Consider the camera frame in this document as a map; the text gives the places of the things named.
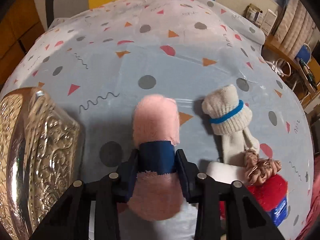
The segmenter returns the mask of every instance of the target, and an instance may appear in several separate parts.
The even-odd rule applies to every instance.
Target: blue label
[[[279,205],[277,205],[273,210],[268,212],[268,215],[271,217],[273,223],[276,226],[279,226],[282,221],[287,217],[287,206],[288,201],[287,197],[285,197]]]

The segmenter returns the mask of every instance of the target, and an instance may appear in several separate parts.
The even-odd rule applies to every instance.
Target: blue hair tie
[[[239,105],[235,109],[231,110],[229,113],[223,115],[220,118],[211,118],[210,123],[214,123],[214,124],[222,123],[228,120],[229,118],[233,117],[234,115],[238,114],[242,110],[242,108],[243,108],[243,101],[239,100]]]

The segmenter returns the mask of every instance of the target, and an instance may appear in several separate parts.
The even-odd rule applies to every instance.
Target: bedsheet
[[[177,101],[177,148],[205,171],[208,162],[220,160],[221,149],[201,102],[234,84],[253,112],[249,128],[260,155],[282,162],[289,215],[279,229],[295,239],[310,209],[311,136],[300,102],[260,55],[264,41],[260,29],[212,0],[118,0],[54,21],[0,98],[20,87],[43,87],[84,127],[80,179],[90,182],[128,159],[132,113],[153,93]],[[170,220],[146,222],[126,210],[119,215],[122,239],[191,239],[196,212],[185,203]]]

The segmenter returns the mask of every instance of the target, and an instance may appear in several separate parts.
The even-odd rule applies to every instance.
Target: wooden cabinet
[[[31,49],[33,44],[35,44],[36,39],[40,37],[42,33],[44,33],[44,29],[41,22],[38,22],[21,36],[20,41],[22,42],[22,45],[26,51],[29,51],[29,49]]]
[[[34,0],[16,0],[7,16],[16,39],[40,21]]]
[[[24,52],[19,43],[15,42],[0,60],[0,84],[4,84],[23,57]]]
[[[0,37],[1,37],[1,42],[0,42],[0,59],[1,59],[16,41],[7,15],[0,22]]]
[[[0,87],[42,33],[34,0],[16,0],[0,22]]]

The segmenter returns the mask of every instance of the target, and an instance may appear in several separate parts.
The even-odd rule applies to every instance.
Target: knitted white sock
[[[254,138],[249,128],[231,134],[222,135],[223,162],[230,165],[244,167],[244,151],[260,150],[259,141]]]
[[[252,136],[248,125],[251,110],[239,100],[236,87],[229,85],[207,95],[202,110],[211,117],[213,132],[222,136],[223,162],[244,167],[244,151],[259,153],[259,141]]]

